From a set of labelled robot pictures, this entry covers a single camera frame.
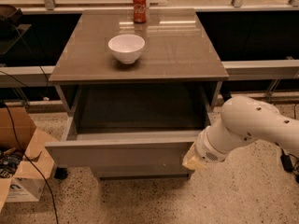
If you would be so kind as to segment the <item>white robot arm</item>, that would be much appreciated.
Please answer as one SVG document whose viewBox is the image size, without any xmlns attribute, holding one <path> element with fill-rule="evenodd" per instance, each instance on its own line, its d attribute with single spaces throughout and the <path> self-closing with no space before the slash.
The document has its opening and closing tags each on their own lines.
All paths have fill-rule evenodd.
<svg viewBox="0 0 299 224">
<path fill-rule="evenodd" d="M 277 108 L 246 96 L 236 96 L 221 107 L 220 118 L 205 127 L 183 158 L 196 170 L 205 162 L 225 161 L 229 153 L 261 139 L 299 156 L 299 120 L 282 116 Z"/>
</svg>

